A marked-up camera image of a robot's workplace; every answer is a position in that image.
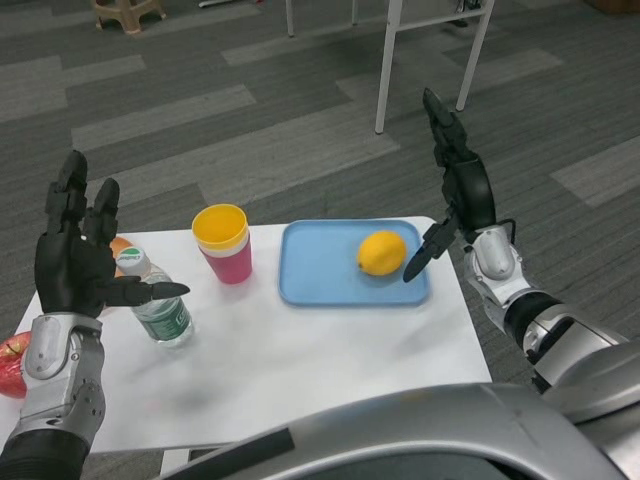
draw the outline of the white bottle cap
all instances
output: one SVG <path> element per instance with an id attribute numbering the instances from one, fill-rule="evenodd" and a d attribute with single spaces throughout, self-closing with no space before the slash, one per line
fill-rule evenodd
<path id="1" fill-rule="evenodd" d="M 151 270 L 151 261 L 138 247 L 127 247 L 116 258 L 116 265 L 125 275 L 144 277 Z"/>

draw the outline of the gray carpet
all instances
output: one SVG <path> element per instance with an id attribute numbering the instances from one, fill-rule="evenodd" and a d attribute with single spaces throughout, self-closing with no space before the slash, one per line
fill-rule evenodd
<path id="1" fill-rule="evenodd" d="M 123 187 L 122 231 L 187 228 L 203 206 L 254 224 L 300 218 L 443 216 L 421 110 L 430 86 L 456 97 L 473 28 L 398 36 L 385 134 L 373 134 L 383 0 L 296 0 L 199 11 L 166 0 L 143 33 L 94 27 L 86 0 L 0 2 L 0 337 L 31 298 L 47 183 L 72 146 L 90 190 Z M 448 8 L 405 2 L 405 17 Z M 467 109 L 501 217 L 520 225 L 533 279 L 595 318 L 640 331 L 640 17 L 577 0 L 497 0 Z M 458 271 L 459 246 L 452 248 Z M 527 363 L 463 290 L 496 381 Z M 84 478 L 146 479 L 159 453 L 92 457 Z"/>

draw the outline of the blue tray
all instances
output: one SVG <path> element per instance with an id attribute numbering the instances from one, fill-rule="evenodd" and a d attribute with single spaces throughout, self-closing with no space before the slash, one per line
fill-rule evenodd
<path id="1" fill-rule="evenodd" d="M 391 275 L 374 277 L 356 263 L 362 241 L 372 233 L 391 230 L 407 244 L 407 259 L 421 238 L 402 220 L 302 220 L 282 235 L 280 296 L 289 304 L 325 306 L 419 305 L 429 293 L 426 271 L 409 283 L 402 281 L 404 266 Z"/>

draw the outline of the red apple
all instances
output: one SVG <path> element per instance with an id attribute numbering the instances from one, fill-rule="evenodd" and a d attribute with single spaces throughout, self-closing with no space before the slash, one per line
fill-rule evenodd
<path id="1" fill-rule="evenodd" d="M 22 379 L 20 362 L 31 341 L 31 332 L 20 333 L 0 344 L 0 394 L 24 398 L 27 386 Z"/>

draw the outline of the lemon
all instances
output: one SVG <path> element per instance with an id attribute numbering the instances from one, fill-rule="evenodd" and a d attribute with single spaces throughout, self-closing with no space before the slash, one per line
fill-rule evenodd
<path id="1" fill-rule="evenodd" d="M 381 231 L 369 235 L 358 250 L 358 266 L 369 275 L 395 272 L 407 256 L 407 246 L 395 232 Z"/>

